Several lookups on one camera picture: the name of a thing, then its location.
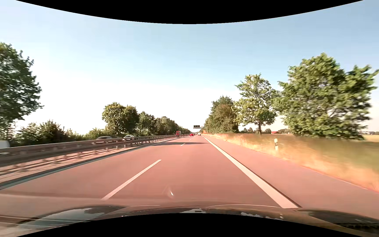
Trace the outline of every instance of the grass verge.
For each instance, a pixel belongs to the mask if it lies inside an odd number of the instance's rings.
[[[379,192],[379,142],[293,135],[216,134],[216,137]]]

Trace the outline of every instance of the road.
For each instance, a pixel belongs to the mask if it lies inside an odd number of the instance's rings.
[[[379,218],[379,193],[214,137],[182,137],[0,190],[0,215],[82,205],[212,201]]]

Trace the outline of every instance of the vehicle on opposite lane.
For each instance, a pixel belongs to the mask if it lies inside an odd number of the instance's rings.
[[[129,141],[129,140],[135,140],[135,137],[133,135],[126,135],[122,141]]]

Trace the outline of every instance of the tree line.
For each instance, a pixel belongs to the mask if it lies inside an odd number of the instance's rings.
[[[166,116],[155,118],[145,111],[138,113],[131,105],[123,106],[117,102],[104,108],[102,120],[107,123],[105,128],[93,128],[83,135],[52,120],[29,123],[17,129],[17,121],[43,108],[38,101],[42,88],[30,70],[33,65],[34,60],[24,58],[23,51],[0,42],[0,140],[8,140],[11,146],[93,140],[101,136],[172,135],[177,130],[190,133]]]
[[[213,101],[205,121],[208,133],[239,132],[242,124],[255,124],[255,132],[271,125],[277,116],[294,135],[361,140],[362,122],[368,117],[371,91],[376,89],[369,65],[345,71],[325,53],[289,67],[288,81],[273,89],[261,74],[247,75],[235,85],[242,98],[221,96]]]

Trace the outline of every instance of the lane marking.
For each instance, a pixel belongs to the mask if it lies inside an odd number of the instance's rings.
[[[161,160],[157,160],[155,163],[151,164],[149,167],[145,168],[144,170],[140,171],[140,173],[134,175],[134,177],[127,180],[125,183],[121,184],[119,187],[114,189],[112,192],[108,193],[105,197],[102,198],[102,201],[108,200],[110,197],[115,195],[115,193],[119,192],[121,189],[123,189],[125,186],[127,186],[129,183],[131,183],[134,179],[138,178],[140,175],[142,175],[144,172],[149,170],[151,167],[153,167],[155,164],[159,163]]]
[[[79,163],[79,164],[74,164],[74,163],[71,164],[71,165],[67,164],[64,167],[54,168],[53,170],[50,170],[50,171],[42,171],[43,172],[42,174],[39,174],[39,172],[38,172],[39,175],[31,174],[31,175],[28,175],[29,177],[26,176],[26,178],[19,177],[19,178],[17,178],[18,181],[14,181],[14,182],[12,182],[12,180],[7,180],[7,181],[4,181],[4,182],[0,183],[0,190],[6,189],[6,188],[9,188],[9,187],[21,184],[21,183],[25,183],[27,181],[31,181],[31,180],[34,180],[34,179],[37,179],[37,178],[41,178],[41,177],[44,177],[44,176],[47,176],[47,175],[50,175],[50,174],[58,173],[58,172],[61,172],[61,171],[64,171],[64,170],[69,170],[69,169],[75,168],[77,166],[81,166],[81,165],[84,165],[84,164],[96,162],[96,161],[103,160],[103,159],[106,159],[106,158],[110,158],[110,157],[113,157],[113,156],[121,155],[121,154],[124,154],[124,153],[127,153],[127,152],[131,152],[131,151],[135,151],[135,150],[138,150],[138,149],[146,148],[146,147],[149,147],[149,146],[152,146],[152,145],[158,145],[158,144],[165,143],[165,142],[168,142],[168,141],[171,141],[171,140],[175,140],[175,139],[179,139],[179,138],[182,138],[182,137],[176,137],[176,138],[164,140],[164,141],[161,141],[161,142],[158,142],[158,143],[153,143],[151,145],[145,145],[143,147],[136,147],[136,148],[132,148],[132,149],[125,150],[125,151],[119,151],[118,153],[102,156],[102,157],[99,157],[99,158],[94,158],[94,159],[91,159],[89,161],[85,161],[85,162],[82,162],[82,163]]]
[[[209,139],[205,138],[210,144],[212,144],[219,152],[221,152],[226,158],[228,158],[236,167],[238,167],[248,178],[250,178],[257,186],[259,186],[271,199],[273,199],[282,208],[298,208],[291,200],[283,196],[279,191],[269,185],[266,181],[261,179],[255,173],[250,171],[247,167],[231,157],[228,153],[224,152],[221,148],[212,143]]]

